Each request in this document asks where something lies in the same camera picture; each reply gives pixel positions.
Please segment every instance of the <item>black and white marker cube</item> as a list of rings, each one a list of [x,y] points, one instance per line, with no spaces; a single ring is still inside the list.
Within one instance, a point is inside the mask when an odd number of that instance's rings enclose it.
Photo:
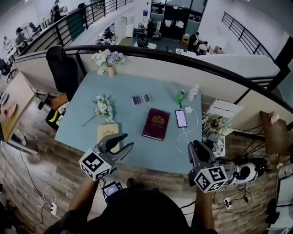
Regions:
[[[110,174],[111,165],[103,160],[99,154],[89,149],[79,160],[81,169],[94,181]]]
[[[201,169],[194,181],[203,192],[218,190],[226,181],[227,175],[223,166]]]

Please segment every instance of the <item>plant pot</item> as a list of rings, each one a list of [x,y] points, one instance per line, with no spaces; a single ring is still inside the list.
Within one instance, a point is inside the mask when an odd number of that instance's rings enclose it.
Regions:
[[[115,69],[114,66],[108,67],[108,74],[110,78],[113,78],[115,76]]]

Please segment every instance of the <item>gold emblem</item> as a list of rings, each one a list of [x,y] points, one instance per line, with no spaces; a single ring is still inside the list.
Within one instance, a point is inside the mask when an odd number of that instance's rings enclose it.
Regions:
[[[161,124],[164,125],[165,121],[161,116],[154,116],[152,118],[152,122],[157,123],[157,124]]]

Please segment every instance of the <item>yellow notebook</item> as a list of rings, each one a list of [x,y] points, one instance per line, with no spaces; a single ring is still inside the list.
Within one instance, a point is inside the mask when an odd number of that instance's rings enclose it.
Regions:
[[[114,134],[114,133],[119,133],[119,127],[118,124],[113,123],[113,124],[103,124],[98,126],[98,142],[102,140],[105,136]],[[111,152],[116,153],[120,149],[120,145],[117,144],[113,149],[111,149]]]

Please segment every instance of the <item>book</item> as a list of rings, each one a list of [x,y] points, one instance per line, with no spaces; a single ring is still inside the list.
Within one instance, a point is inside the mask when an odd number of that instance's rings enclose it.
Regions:
[[[163,141],[166,135],[170,114],[150,109],[142,135],[155,140]]]
[[[103,125],[98,125],[98,142],[102,140],[105,136],[119,133],[119,127],[118,124],[113,123],[113,124],[103,124]],[[120,150],[120,145],[119,143],[111,149],[112,153],[116,153]]]

